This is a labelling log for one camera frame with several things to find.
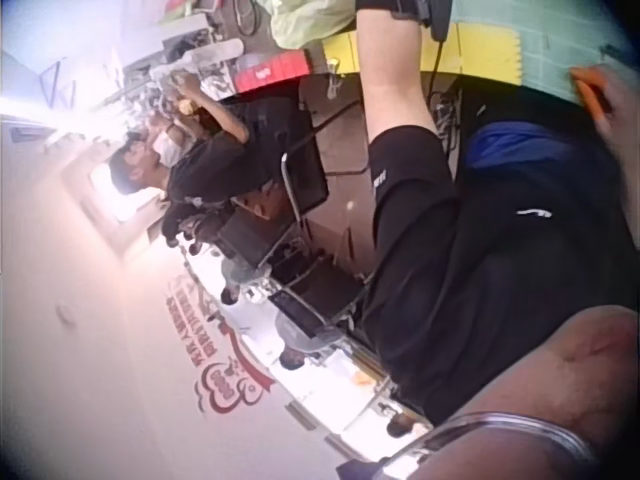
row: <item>orange pen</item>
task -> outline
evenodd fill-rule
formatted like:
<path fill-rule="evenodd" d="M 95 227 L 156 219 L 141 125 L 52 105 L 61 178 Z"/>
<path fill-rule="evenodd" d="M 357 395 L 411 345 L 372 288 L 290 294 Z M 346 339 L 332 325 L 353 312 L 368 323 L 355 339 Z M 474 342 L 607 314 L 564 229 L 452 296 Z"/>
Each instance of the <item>orange pen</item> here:
<path fill-rule="evenodd" d="M 593 120 L 606 120 L 607 114 L 611 112 L 611 105 L 603 93 L 607 85 L 605 76 L 595 68 L 582 67 L 570 68 L 569 74 Z"/>

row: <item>blue cloth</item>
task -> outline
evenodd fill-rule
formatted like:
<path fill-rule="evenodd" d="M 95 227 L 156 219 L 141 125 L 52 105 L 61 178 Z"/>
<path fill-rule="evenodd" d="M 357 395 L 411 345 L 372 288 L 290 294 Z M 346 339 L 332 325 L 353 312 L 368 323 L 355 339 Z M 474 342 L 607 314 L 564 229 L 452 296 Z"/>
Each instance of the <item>blue cloth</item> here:
<path fill-rule="evenodd" d="M 478 130 L 469 142 L 465 164 L 472 169 L 540 160 L 565 160 L 575 146 L 540 125 L 496 122 Z"/>

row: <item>nike logo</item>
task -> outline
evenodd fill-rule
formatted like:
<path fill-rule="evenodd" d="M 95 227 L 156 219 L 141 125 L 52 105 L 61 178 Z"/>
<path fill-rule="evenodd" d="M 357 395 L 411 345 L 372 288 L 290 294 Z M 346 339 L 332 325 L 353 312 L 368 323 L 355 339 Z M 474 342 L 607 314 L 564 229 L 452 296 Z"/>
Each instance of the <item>nike logo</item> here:
<path fill-rule="evenodd" d="M 529 210 L 518 210 L 516 212 L 518 215 L 536 215 L 542 218 L 551 218 L 553 214 L 548 210 L 541 210 L 539 208 L 530 208 Z"/>

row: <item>face mask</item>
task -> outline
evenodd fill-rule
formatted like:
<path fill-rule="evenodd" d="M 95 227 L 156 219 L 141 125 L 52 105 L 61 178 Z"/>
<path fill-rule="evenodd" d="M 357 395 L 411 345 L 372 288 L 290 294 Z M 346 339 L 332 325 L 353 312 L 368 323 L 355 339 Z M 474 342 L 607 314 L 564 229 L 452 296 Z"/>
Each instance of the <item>face mask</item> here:
<path fill-rule="evenodd" d="M 153 142 L 153 149 L 160 154 L 160 163 L 167 168 L 173 167 L 182 158 L 183 149 L 162 132 Z"/>

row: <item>white wall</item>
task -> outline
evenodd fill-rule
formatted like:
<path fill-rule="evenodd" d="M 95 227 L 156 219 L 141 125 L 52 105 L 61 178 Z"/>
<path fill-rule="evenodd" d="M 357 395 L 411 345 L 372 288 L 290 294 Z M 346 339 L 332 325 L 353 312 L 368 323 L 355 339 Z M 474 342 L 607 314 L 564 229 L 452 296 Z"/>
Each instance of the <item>white wall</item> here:
<path fill-rule="evenodd" d="M 2 48 L 36 73 L 64 57 L 113 45 L 126 0 L 2 2 Z"/>
<path fill-rule="evenodd" d="M 60 181 L 77 148 L 43 155 L 5 138 L 2 154 L 3 450 L 54 480 L 336 478 L 344 458 L 285 411 L 277 385 L 226 415 L 198 410 L 164 304 L 182 259 L 156 242 L 116 260 Z"/>
<path fill-rule="evenodd" d="M 2 51 L 2 96 L 36 105 L 45 105 L 38 75 Z"/>
<path fill-rule="evenodd" d="M 73 148 L 35 147 L 2 142 L 3 451 L 37 478 L 174 478 L 131 370 L 122 267 L 57 175 Z"/>

